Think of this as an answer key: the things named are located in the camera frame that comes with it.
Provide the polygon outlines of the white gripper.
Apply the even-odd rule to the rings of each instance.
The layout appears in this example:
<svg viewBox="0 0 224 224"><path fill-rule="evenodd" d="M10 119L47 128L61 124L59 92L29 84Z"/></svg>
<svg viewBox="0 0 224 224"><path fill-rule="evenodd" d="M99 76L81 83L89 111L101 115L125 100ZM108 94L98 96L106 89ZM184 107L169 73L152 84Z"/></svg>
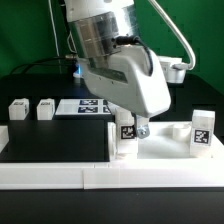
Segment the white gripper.
<svg viewBox="0 0 224 224"><path fill-rule="evenodd" d="M159 59L153 51L151 56L152 75L142 46L122 46L107 58L107 69L91 68L87 59L79 60L85 84L93 95L137 114L135 128L140 139L150 135L148 118L167 111L171 104Z"/></svg>

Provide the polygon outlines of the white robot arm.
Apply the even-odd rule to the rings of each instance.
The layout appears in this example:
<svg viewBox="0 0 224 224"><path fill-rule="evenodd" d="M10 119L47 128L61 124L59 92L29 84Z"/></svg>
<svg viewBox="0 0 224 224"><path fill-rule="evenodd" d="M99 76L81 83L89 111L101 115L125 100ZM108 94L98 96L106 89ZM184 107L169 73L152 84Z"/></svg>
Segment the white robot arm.
<svg viewBox="0 0 224 224"><path fill-rule="evenodd" d="M65 0L66 16L89 91L130 111L135 132L167 111L169 90L158 56L140 39L133 0Z"/></svg>

